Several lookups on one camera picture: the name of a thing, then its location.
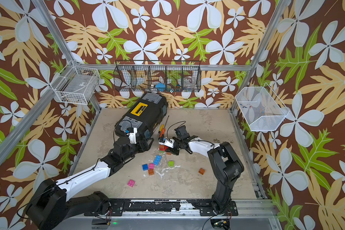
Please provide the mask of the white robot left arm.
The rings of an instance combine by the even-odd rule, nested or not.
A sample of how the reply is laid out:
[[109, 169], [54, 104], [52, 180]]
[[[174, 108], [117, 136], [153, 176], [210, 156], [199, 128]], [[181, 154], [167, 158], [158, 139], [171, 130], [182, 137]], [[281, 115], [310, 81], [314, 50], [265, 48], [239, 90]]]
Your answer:
[[88, 213], [108, 215], [112, 211], [110, 199], [98, 191], [88, 196], [76, 194], [92, 184], [108, 178], [130, 162], [136, 154], [148, 151], [153, 138], [128, 128], [125, 136], [114, 142], [114, 147], [96, 164], [70, 177], [57, 181], [43, 181], [24, 209], [24, 214], [40, 229], [52, 230], [63, 220]]

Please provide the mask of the light blue long lego brick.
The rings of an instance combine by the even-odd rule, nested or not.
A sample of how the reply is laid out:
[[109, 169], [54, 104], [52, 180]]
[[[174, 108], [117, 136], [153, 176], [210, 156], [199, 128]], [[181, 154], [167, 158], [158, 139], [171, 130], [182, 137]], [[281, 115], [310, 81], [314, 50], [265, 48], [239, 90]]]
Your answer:
[[159, 165], [161, 159], [162, 159], [161, 155], [156, 155], [156, 157], [155, 157], [155, 159], [153, 161], [153, 164], [154, 165]]

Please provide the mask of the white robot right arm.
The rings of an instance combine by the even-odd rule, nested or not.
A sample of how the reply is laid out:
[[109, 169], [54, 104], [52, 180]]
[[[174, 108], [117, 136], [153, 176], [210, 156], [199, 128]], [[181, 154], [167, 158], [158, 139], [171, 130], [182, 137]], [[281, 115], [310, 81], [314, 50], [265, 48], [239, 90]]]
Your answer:
[[191, 136], [185, 125], [177, 127], [175, 137], [159, 137], [159, 144], [166, 146], [167, 151], [179, 155], [180, 150], [188, 153], [199, 153], [209, 158], [217, 186], [211, 197], [211, 207], [215, 214], [221, 214], [229, 208], [233, 187], [244, 172], [244, 165], [230, 143], [213, 143], [198, 136]]

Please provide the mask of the red long lego brick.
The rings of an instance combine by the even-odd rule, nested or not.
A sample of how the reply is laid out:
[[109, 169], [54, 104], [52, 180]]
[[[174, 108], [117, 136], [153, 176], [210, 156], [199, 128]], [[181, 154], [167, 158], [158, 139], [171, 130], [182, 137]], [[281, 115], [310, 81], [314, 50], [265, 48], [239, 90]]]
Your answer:
[[159, 151], [161, 151], [161, 152], [165, 152], [165, 151], [167, 151], [168, 150], [168, 146], [166, 146], [166, 145], [162, 145], [162, 144], [160, 144], [159, 145]]

